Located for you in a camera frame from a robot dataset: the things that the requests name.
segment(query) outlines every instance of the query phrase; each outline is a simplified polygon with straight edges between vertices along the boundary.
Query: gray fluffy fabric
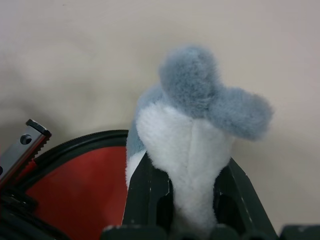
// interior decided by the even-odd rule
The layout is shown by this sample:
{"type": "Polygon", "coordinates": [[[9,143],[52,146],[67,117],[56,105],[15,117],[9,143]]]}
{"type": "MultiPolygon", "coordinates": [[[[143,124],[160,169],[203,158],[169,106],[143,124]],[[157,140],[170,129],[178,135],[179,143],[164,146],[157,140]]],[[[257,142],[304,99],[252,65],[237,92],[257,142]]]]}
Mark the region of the gray fluffy fabric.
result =
{"type": "Polygon", "coordinates": [[[206,118],[238,138],[258,140],[267,132],[273,110],[263,97],[220,81],[214,56],[200,46],[171,52],[159,68],[168,102],[193,118],[206,118]]]}
{"type": "Polygon", "coordinates": [[[126,139],[126,157],[129,159],[132,155],[145,150],[145,146],[138,136],[136,121],[140,110],[146,108],[149,104],[155,103],[163,98],[161,86],[156,84],[145,91],[139,98],[135,109],[134,120],[126,139]]]}

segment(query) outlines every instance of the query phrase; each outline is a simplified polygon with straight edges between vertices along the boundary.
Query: beige background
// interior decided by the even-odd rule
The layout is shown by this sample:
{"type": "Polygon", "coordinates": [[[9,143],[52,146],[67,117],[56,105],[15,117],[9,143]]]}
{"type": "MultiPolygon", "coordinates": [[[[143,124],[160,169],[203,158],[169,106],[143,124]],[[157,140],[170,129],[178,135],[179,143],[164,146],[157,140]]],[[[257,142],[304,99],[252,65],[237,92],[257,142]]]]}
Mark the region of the beige background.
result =
{"type": "Polygon", "coordinates": [[[49,147],[128,128],[164,54],[200,43],[226,84],[276,108],[233,157],[275,229],[320,222],[319,0],[1,0],[0,151],[33,118],[49,147]]]}

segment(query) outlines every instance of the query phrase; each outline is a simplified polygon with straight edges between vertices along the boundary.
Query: red disc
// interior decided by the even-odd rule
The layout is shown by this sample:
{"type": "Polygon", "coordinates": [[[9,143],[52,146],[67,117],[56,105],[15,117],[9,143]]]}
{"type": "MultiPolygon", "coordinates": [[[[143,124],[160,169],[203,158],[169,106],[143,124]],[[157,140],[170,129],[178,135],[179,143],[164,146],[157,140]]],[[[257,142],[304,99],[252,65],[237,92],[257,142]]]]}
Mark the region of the red disc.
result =
{"type": "Polygon", "coordinates": [[[26,193],[39,203],[35,215],[72,240],[99,240],[106,226],[121,225],[125,168],[124,146],[96,149],[59,166],[26,193]]]}

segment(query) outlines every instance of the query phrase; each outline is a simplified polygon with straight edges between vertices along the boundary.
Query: white plush belly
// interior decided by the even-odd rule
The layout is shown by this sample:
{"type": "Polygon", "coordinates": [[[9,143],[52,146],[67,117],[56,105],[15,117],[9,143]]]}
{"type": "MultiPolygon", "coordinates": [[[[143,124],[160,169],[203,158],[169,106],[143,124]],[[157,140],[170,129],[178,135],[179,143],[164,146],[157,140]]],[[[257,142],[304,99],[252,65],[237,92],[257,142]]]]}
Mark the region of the white plush belly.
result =
{"type": "Polygon", "coordinates": [[[177,225],[207,237],[215,224],[214,182],[229,162],[233,137],[161,102],[141,110],[137,131],[152,164],[172,181],[177,225]]]}

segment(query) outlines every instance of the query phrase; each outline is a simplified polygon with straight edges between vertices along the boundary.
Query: stuffed dolphin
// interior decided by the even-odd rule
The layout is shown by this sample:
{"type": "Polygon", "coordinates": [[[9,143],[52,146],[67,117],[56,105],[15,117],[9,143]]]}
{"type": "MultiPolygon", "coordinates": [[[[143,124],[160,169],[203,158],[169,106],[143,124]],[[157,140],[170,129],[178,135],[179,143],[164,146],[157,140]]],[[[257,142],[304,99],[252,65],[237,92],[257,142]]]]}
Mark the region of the stuffed dolphin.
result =
{"type": "Polygon", "coordinates": [[[171,231],[207,239],[217,223],[214,183],[234,139],[262,138],[273,111],[261,96],[224,86],[213,55],[200,46],[171,52],[159,77],[137,103],[127,137],[126,184],[147,153],[172,181],[171,231]]]}

